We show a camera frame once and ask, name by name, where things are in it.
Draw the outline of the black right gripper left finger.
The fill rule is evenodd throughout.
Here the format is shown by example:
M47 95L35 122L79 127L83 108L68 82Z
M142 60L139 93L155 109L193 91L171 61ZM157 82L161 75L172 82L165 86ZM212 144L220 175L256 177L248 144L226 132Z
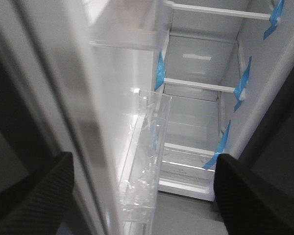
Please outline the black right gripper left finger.
M61 152L0 192L0 235L56 234L73 188L73 155Z

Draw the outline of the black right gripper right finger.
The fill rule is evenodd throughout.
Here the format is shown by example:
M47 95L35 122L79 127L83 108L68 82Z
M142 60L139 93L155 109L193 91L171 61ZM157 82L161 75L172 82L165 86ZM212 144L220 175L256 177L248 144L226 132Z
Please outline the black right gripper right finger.
M294 235L294 198L229 154L217 159L214 192L230 235Z

